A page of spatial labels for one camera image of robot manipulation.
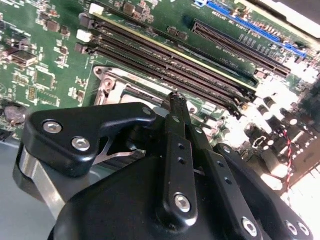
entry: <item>pcie slot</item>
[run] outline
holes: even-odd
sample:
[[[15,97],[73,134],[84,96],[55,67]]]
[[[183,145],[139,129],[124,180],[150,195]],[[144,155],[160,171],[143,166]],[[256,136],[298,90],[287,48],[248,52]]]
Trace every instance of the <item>pcie slot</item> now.
[[[191,31],[217,46],[228,50],[230,53],[233,53],[244,60],[250,61],[265,70],[273,72],[280,77],[286,78],[291,73],[289,68],[283,66],[277,61],[197,19],[194,20],[194,25]]]
[[[174,75],[167,75],[166,72],[160,71],[157,68],[152,67],[150,65],[138,62],[135,59],[123,55],[119,52],[116,52],[112,49],[89,46],[87,51],[91,55],[98,54],[103,57],[110,58],[122,65],[128,66],[129,68],[141,71],[142,73],[147,74],[148,76],[154,79],[164,81],[177,89],[184,90],[195,96],[199,96],[206,101],[209,101],[217,106],[220,106],[223,109],[228,110],[232,115],[236,116],[237,118],[241,116],[241,113],[239,112],[238,108],[232,102],[223,99],[222,97],[212,93],[211,91],[205,90],[201,86],[191,84],[190,82],[185,81],[183,79],[179,79]]]
[[[145,40],[139,36],[136,36],[135,34],[130,33],[126,30],[115,27],[109,22],[97,20],[97,24],[94,26],[94,29],[96,29],[102,34],[112,33],[112,34],[120,35],[121,37],[127,39],[128,41],[133,41],[135,43],[138,43],[142,46],[145,46],[146,48],[149,48],[155,53],[161,54],[163,56],[166,56],[169,59],[175,60],[180,64],[185,65],[186,68],[191,69],[194,72],[198,72],[198,75],[200,74],[202,76],[206,76],[206,78],[208,78],[212,82],[218,81],[223,85],[233,88],[235,91],[241,94],[245,94],[245,95],[247,94],[247,96],[254,98],[254,91],[252,90],[252,88],[248,88],[246,85],[238,84],[237,82],[234,82],[218,73],[210,71],[201,65],[195,64],[194,62],[186,58],[183,58],[175,54],[174,52],[171,52],[165,48],[159,47],[156,44],[148,40]]]
[[[175,75],[180,79],[184,79],[191,83],[197,83],[205,88],[208,88],[212,92],[216,92],[217,94],[222,95],[225,99],[227,99],[230,102],[248,102],[247,99],[241,97],[240,95],[237,95],[235,92],[228,91],[225,88],[221,88],[221,86],[219,86],[216,82],[209,81],[208,79],[198,76],[196,74],[191,74],[191,72],[189,71],[179,69],[175,65],[168,64],[165,60],[157,58],[155,54],[151,54],[145,51],[143,48],[134,47],[118,39],[114,39],[108,35],[102,36],[102,38],[100,38],[97,42],[100,45],[113,47],[117,51],[124,50],[126,53],[138,56],[144,61],[149,62],[152,65],[155,65],[157,68],[162,68],[163,70],[166,70],[171,75]]]
[[[229,9],[226,9],[212,1],[208,1],[206,4],[207,7],[217,11],[218,13],[226,16],[227,18],[229,18],[232,21],[237,22],[238,24],[241,24],[242,26],[250,29],[253,32],[256,32],[257,34],[259,34],[260,36],[270,40],[271,42],[277,44],[278,46],[298,55],[299,57],[305,58],[307,56],[307,54],[305,52],[302,52],[300,50],[298,50],[296,47],[294,47],[293,45],[289,44],[289,43],[282,43],[281,39],[278,36],[273,36],[272,34],[268,33],[267,31],[261,29],[260,27],[257,27],[255,25],[253,25],[250,22],[247,22],[243,19],[241,19],[241,17],[236,16],[233,17],[232,13]]]

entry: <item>mounting hole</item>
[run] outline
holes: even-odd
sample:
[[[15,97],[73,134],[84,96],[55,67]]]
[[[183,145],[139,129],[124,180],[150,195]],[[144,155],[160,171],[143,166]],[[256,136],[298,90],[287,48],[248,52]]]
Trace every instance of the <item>mounting hole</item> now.
[[[185,161],[182,157],[179,157],[179,158],[178,158],[178,161],[179,161],[179,163],[182,164],[182,165],[186,165],[186,164],[187,164],[186,161]]]
[[[224,168],[224,167],[225,167],[225,165],[224,165],[222,162],[220,162],[220,161],[218,161],[218,165],[219,165],[221,168]]]
[[[95,70],[95,73],[100,75],[100,74],[102,74],[102,70],[100,68],[98,68],[97,70]]]
[[[224,180],[227,184],[232,185],[232,181],[229,178],[225,177]]]
[[[181,143],[179,143],[178,146],[181,150],[185,150],[185,146],[183,146]]]

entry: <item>metal bracket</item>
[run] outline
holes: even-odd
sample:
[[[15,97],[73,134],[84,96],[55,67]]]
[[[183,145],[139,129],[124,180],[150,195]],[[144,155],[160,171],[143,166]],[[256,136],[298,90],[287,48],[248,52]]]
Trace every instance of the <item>metal bracket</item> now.
[[[186,231],[198,218],[197,193],[191,143],[186,139],[183,112],[187,101],[179,94],[170,97],[171,114],[166,116],[163,150],[163,179],[158,219],[173,232]]]
[[[95,167],[83,177],[67,177],[31,156],[25,147],[19,169],[33,181],[55,219],[74,195],[113,173],[111,170],[99,170]]]
[[[100,138],[136,125],[150,126],[156,118],[138,102],[39,111],[25,123],[22,142],[32,156],[62,174],[83,176],[98,155]]]
[[[311,230],[263,180],[249,168],[239,154],[220,143],[214,148],[235,172],[236,182],[256,219],[273,240],[312,240]]]
[[[224,227],[230,239],[262,240],[262,232],[225,159],[216,154],[205,133],[196,125],[189,126],[193,160],[202,167],[212,183],[217,204],[223,208]]]

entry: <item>green circuit board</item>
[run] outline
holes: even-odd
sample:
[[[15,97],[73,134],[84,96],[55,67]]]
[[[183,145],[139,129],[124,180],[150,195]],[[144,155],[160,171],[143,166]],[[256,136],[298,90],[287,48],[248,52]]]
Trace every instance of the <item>green circuit board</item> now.
[[[81,55],[74,50],[76,43],[79,42],[77,31],[81,29],[79,17],[82,13],[89,11],[90,4],[93,2],[95,1],[0,0],[0,100],[2,103],[14,102],[23,105],[27,107],[29,113],[58,108],[92,106],[100,84],[92,72],[94,66],[118,67],[137,76],[148,77],[140,72],[125,68],[111,59],[98,55]],[[216,63],[212,64],[207,59],[188,52],[186,48],[159,37],[152,32],[151,28],[151,31],[148,31],[150,29],[141,29],[117,14],[105,12],[101,17],[130,28],[163,45],[177,49],[190,58],[202,61],[212,69],[229,75],[231,79],[236,79],[239,83],[250,86],[252,89],[259,85],[259,81],[262,81],[259,79],[254,83],[251,80],[254,79],[256,67],[193,34],[190,29],[195,19],[214,26],[279,62],[284,62],[290,56],[289,52],[280,48],[271,50],[270,42],[266,39],[254,33],[248,33],[247,29],[232,23],[210,8],[196,7],[189,0],[132,0],[129,2],[103,0],[102,2],[119,12],[123,12],[125,3],[130,2],[134,6],[143,3],[147,14],[141,14],[136,19],[166,34],[168,34],[168,28],[174,28],[180,33],[186,34],[186,39],[183,39],[186,45],[211,55]],[[222,3],[233,9],[238,8],[238,5],[241,4],[235,4],[232,0],[225,0]],[[257,12],[253,12],[251,15],[256,21],[264,24],[270,22]],[[294,42],[302,41],[298,36],[285,29],[279,28],[279,30]],[[28,48],[23,51],[31,54],[30,59],[34,56],[34,62],[27,67],[17,64],[11,58],[1,56],[1,53],[11,48],[12,40],[21,36],[29,42]],[[306,59],[309,62],[314,61],[316,63],[314,67],[317,68],[318,62],[315,58],[315,50],[310,48]],[[300,79],[293,75],[290,75],[286,81],[284,79],[280,79],[280,81],[283,81],[295,93],[302,91]],[[206,104],[198,97],[187,96],[199,109]],[[223,112],[219,110],[213,111],[211,114],[221,116]],[[6,118],[1,116],[0,129],[14,132],[14,137],[19,139],[23,125],[9,124]]]

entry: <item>black metal clamp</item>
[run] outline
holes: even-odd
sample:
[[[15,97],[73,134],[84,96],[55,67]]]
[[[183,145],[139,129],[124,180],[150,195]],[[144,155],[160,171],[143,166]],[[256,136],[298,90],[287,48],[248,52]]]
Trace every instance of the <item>black metal clamp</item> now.
[[[105,137],[117,139],[116,149],[130,142],[146,153],[66,199],[52,239],[313,239],[302,219],[236,152],[225,144],[212,149],[192,124],[183,95],[173,93],[166,103],[166,118],[141,103],[31,116],[25,151],[64,181],[88,174]],[[34,180],[35,170],[29,172]]]

